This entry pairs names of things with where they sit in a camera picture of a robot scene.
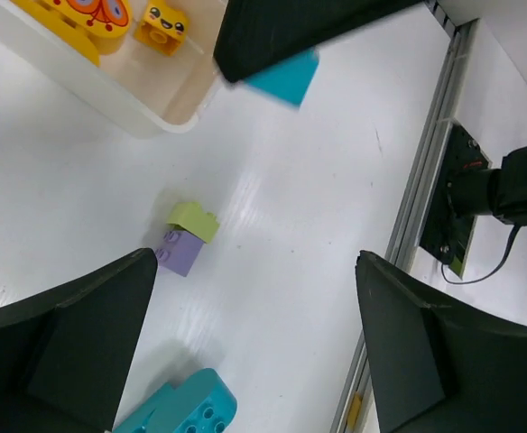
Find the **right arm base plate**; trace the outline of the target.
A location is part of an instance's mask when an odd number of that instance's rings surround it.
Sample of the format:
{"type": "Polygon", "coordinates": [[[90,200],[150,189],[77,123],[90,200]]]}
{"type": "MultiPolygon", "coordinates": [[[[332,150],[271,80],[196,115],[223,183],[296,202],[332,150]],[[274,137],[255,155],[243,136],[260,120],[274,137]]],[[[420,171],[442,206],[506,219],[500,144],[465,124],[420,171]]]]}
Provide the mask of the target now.
{"type": "Polygon", "coordinates": [[[431,193],[420,247],[459,278],[476,218],[489,213],[485,188],[491,162],[461,125],[454,125],[431,193]]]}

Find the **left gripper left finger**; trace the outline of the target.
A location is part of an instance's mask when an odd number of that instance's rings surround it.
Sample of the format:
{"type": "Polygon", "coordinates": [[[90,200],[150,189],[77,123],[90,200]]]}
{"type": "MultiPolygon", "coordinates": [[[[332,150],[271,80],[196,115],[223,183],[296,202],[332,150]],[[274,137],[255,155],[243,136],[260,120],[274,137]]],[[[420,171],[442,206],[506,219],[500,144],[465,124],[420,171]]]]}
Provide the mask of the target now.
{"type": "Polygon", "coordinates": [[[157,268],[141,248],[0,308],[0,432],[112,429],[157,268]]]}

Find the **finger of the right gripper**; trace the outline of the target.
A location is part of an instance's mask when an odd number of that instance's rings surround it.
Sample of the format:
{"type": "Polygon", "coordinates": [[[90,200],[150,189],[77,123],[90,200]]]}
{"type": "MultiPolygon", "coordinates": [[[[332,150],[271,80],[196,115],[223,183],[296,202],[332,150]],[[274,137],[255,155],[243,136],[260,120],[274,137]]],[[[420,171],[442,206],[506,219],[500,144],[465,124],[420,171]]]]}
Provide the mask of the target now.
{"type": "Polygon", "coordinates": [[[214,60],[229,83],[416,5],[416,0],[232,0],[214,60]]]}

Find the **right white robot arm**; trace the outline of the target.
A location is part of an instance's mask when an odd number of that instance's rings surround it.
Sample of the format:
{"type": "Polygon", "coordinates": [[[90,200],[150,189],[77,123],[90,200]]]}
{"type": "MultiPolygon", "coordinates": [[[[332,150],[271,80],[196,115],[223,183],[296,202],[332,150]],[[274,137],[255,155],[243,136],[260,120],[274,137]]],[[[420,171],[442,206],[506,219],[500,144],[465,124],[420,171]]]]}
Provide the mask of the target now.
{"type": "MultiPolygon", "coordinates": [[[[230,1],[214,59],[230,83],[264,71],[322,42],[412,7],[412,1],[230,1]]],[[[527,226],[527,147],[498,169],[460,168],[447,194],[458,217],[491,215],[527,226]]]]}

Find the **yellow square lego brick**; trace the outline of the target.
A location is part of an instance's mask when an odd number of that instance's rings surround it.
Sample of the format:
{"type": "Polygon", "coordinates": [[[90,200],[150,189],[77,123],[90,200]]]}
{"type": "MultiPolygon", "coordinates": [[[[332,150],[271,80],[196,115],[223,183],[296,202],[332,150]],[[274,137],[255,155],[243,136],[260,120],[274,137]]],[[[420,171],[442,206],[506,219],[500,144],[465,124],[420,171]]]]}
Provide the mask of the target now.
{"type": "Polygon", "coordinates": [[[172,56],[184,43],[188,28],[188,17],[181,10],[164,1],[149,1],[136,26],[134,38],[163,55],[172,56]]]}

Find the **small purple lego brick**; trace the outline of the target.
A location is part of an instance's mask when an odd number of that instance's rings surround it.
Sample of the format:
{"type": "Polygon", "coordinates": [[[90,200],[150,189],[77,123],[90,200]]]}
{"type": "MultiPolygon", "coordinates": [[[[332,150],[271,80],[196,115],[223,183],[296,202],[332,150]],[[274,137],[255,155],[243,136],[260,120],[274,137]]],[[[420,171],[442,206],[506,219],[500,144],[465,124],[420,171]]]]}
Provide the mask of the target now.
{"type": "Polygon", "coordinates": [[[155,250],[158,264],[182,277],[187,277],[205,243],[184,229],[172,229],[155,250]]]}

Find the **teal lego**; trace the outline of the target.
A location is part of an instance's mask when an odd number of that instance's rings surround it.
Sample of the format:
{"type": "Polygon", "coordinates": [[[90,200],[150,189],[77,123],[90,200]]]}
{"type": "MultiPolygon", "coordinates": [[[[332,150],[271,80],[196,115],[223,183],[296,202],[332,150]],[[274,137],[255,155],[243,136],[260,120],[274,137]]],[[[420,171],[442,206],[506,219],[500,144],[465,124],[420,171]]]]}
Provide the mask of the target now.
{"type": "Polygon", "coordinates": [[[244,83],[289,106],[299,108],[318,66],[319,54],[315,50],[304,51],[254,74],[244,83]]]}

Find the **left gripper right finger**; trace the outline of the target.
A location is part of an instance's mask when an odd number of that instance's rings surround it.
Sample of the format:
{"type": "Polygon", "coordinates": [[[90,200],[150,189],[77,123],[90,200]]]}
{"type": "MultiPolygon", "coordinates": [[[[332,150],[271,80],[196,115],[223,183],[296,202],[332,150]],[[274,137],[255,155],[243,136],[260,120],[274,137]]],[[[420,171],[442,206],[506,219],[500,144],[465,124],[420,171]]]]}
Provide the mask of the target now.
{"type": "Polygon", "coordinates": [[[369,251],[356,286],[380,430],[527,432],[526,326],[369,251]]]}

